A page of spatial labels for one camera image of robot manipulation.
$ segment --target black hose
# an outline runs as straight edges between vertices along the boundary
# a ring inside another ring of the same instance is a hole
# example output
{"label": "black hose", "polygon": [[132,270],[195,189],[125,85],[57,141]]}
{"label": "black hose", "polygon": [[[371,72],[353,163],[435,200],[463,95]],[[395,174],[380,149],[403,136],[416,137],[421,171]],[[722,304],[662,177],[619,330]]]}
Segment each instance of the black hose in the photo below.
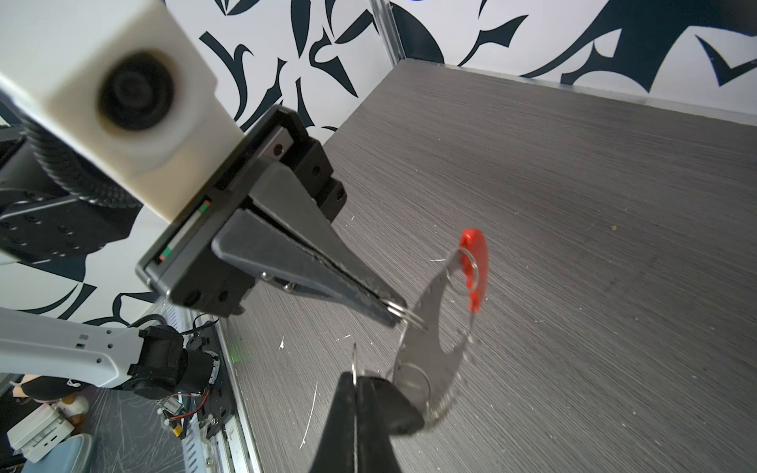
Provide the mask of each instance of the black hose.
{"label": "black hose", "polygon": [[39,165],[71,195],[99,207],[137,208],[142,203],[38,123],[23,118],[26,139]]}
{"label": "black hose", "polygon": [[132,322],[132,324],[129,325],[129,327],[139,327],[145,322],[150,322],[151,320],[157,320],[158,322],[160,322],[161,325],[168,325],[166,323],[166,319],[161,314],[148,314]]}

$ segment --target black and white patterned wallpaper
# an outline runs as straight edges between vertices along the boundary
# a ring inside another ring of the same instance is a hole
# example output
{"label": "black and white patterned wallpaper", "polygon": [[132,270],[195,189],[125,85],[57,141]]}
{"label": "black and white patterned wallpaper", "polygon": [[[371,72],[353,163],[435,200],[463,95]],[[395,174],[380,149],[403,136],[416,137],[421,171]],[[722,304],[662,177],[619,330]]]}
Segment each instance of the black and white patterned wallpaper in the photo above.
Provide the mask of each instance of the black and white patterned wallpaper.
{"label": "black and white patterned wallpaper", "polygon": [[757,115],[754,0],[392,0],[408,58]]}
{"label": "black and white patterned wallpaper", "polygon": [[[272,104],[328,139],[391,70],[368,0],[168,0],[216,74],[216,96],[243,130]],[[0,126],[17,123],[0,107]],[[129,237],[87,257],[0,266],[0,304],[95,325],[135,321],[156,295],[137,260],[166,228],[142,209]]]}

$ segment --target camera lens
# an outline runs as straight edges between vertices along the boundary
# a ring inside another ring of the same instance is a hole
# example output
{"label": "camera lens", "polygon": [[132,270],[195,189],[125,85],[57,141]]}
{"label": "camera lens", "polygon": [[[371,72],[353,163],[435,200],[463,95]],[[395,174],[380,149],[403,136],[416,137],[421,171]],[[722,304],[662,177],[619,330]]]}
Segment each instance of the camera lens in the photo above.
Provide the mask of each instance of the camera lens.
{"label": "camera lens", "polygon": [[168,69],[148,53],[116,66],[100,94],[100,111],[121,128],[139,131],[157,125],[173,100]]}

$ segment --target green and red indicator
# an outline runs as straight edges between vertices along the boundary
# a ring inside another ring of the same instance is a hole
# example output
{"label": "green and red indicator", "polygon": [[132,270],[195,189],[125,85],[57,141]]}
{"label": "green and red indicator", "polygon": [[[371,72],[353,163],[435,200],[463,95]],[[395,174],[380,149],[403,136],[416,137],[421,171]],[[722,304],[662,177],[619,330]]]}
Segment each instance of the green and red indicator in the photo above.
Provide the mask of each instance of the green and red indicator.
{"label": "green and red indicator", "polygon": [[186,223],[176,233],[176,235],[171,238],[171,241],[168,242],[168,245],[166,245],[163,253],[161,253],[158,257],[160,261],[165,261],[166,258],[168,258],[168,255],[171,254],[171,250],[176,247],[176,244],[179,243],[182,238],[184,238],[184,235],[186,235],[189,229],[195,224],[195,222],[200,219],[200,216],[202,216],[202,213],[207,210],[208,207],[210,207],[210,199],[205,199],[205,201],[200,204],[200,207],[195,210],[192,216],[187,219]]}

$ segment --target gray wooden table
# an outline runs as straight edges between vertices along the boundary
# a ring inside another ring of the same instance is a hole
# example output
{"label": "gray wooden table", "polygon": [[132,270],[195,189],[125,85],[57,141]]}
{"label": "gray wooden table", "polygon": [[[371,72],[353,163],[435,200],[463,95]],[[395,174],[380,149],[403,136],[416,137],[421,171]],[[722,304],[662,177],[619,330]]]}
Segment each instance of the gray wooden table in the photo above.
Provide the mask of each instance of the gray wooden table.
{"label": "gray wooden table", "polygon": [[[404,470],[755,471],[755,131],[396,67],[326,144],[335,227],[410,303],[464,228],[491,251],[462,392],[394,442]],[[263,467],[307,471],[352,343],[385,372],[400,332],[265,285],[245,307],[226,330]]]}

